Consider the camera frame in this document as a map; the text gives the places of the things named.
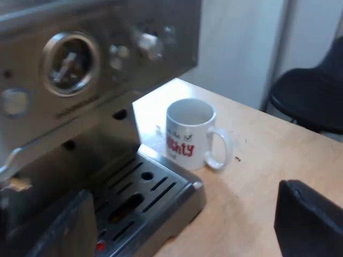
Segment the mug handle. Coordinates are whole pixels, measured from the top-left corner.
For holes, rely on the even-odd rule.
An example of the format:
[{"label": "mug handle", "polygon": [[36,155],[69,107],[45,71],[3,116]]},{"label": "mug handle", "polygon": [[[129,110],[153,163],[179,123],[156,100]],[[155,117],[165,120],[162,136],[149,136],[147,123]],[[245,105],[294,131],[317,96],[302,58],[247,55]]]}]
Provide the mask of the mug handle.
[{"label": "mug handle", "polygon": [[212,169],[222,170],[229,164],[231,157],[232,157],[232,144],[231,144],[230,136],[225,130],[218,128],[218,127],[214,127],[214,126],[212,126],[208,129],[207,135],[209,135],[209,134],[217,134],[223,140],[223,142],[225,144],[225,150],[226,150],[225,151],[225,160],[224,160],[224,162],[218,162],[213,157],[211,151],[207,151],[205,153],[205,162]]}]

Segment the white mug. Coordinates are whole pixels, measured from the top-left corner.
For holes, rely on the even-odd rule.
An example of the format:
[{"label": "white mug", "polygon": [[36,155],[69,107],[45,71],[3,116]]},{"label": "white mug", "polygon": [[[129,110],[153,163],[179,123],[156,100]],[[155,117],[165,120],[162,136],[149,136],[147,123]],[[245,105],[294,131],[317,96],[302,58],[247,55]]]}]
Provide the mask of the white mug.
[{"label": "white mug", "polygon": [[[228,133],[214,126],[217,113],[208,103],[200,99],[182,99],[167,109],[167,154],[180,166],[195,170],[205,164],[222,170],[232,156],[232,144]],[[224,162],[212,156],[213,134],[225,144]]]}]

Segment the black object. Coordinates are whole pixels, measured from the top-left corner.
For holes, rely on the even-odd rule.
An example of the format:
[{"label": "black object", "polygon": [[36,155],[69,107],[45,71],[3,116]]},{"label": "black object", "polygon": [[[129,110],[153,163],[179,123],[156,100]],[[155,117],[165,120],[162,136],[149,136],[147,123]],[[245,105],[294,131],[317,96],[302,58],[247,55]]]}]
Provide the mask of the black object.
[{"label": "black object", "polygon": [[343,256],[343,209],[301,181],[280,182],[274,228],[284,257]]},{"label": "black object", "polygon": [[343,133],[343,37],[313,69],[293,69],[273,85],[271,103],[315,132]]},{"label": "black object", "polygon": [[1,256],[94,257],[97,228],[93,197],[82,190],[58,199],[7,235]]},{"label": "black object", "polygon": [[9,213],[8,198],[2,196],[0,191],[0,245],[5,241],[8,233]]}]

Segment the printed text on mug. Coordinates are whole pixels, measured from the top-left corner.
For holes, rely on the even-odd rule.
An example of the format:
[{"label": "printed text on mug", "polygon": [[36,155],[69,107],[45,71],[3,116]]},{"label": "printed text on mug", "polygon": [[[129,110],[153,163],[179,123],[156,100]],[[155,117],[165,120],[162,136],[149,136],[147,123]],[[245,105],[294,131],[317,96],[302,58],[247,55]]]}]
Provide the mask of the printed text on mug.
[{"label": "printed text on mug", "polygon": [[178,142],[172,139],[170,136],[167,136],[167,145],[169,149],[177,154],[182,154],[188,157],[193,155],[194,145],[186,145],[185,143],[179,145]]}]

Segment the chair backrest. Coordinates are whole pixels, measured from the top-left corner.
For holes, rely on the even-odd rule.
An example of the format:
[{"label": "chair backrest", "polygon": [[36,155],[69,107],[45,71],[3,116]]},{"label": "chair backrest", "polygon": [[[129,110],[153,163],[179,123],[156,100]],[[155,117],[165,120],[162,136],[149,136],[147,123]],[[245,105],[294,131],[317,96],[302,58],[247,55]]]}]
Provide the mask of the chair backrest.
[{"label": "chair backrest", "polygon": [[343,83],[343,36],[333,42],[318,68],[332,79]]}]

